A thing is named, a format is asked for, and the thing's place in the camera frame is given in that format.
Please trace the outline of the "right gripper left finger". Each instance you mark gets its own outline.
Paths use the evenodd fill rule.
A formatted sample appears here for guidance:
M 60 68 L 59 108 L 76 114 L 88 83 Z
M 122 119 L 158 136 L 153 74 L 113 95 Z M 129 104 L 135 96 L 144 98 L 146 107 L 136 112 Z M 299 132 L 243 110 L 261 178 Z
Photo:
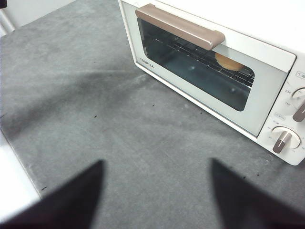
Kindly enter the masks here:
M 1 224 L 2 229 L 89 229 L 102 195 L 105 161 L 98 160 L 39 202 Z

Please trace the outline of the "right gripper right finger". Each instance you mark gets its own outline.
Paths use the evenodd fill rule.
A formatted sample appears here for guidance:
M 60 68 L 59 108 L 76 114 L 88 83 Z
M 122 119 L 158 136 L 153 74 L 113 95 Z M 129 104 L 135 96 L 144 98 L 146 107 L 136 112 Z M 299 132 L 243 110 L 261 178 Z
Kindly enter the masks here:
M 213 195 L 226 229 L 303 229 L 305 216 L 211 159 Z

